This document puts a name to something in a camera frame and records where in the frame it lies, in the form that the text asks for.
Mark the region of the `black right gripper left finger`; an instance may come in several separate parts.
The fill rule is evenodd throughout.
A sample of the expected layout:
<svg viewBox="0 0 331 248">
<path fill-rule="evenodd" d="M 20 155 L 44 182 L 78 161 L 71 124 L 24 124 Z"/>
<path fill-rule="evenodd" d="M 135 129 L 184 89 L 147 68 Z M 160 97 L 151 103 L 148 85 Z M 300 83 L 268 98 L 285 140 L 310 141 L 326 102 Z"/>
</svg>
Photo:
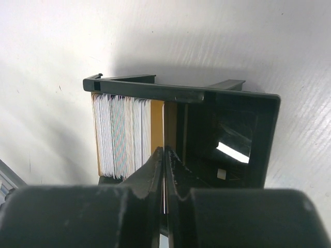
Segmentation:
<svg viewBox="0 0 331 248">
<path fill-rule="evenodd" d="M 163 148 L 120 185 L 125 195 L 120 247 L 159 247 L 162 208 Z"/>
</svg>

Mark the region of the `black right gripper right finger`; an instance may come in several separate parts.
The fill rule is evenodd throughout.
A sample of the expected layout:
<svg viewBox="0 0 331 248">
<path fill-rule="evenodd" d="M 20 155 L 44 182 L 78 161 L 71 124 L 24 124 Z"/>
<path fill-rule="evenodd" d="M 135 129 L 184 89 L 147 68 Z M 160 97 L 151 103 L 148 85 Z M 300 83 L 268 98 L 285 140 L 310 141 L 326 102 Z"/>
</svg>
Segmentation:
<svg viewBox="0 0 331 248">
<path fill-rule="evenodd" d="M 169 146 L 165 146 L 164 159 L 169 247 L 198 247 L 191 190 L 209 185 L 185 166 Z"/>
</svg>

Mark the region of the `black plastic card tray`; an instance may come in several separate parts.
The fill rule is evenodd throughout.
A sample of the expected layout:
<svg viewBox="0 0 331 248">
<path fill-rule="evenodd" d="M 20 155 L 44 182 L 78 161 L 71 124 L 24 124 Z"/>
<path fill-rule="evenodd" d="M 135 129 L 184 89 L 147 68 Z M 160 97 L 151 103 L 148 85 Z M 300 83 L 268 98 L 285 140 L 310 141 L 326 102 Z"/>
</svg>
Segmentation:
<svg viewBox="0 0 331 248">
<path fill-rule="evenodd" d="M 176 154 L 215 188 L 262 188 L 280 97 L 243 91 L 242 80 L 206 87 L 161 85 L 154 75 L 83 80 L 83 89 L 177 104 Z"/>
</svg>

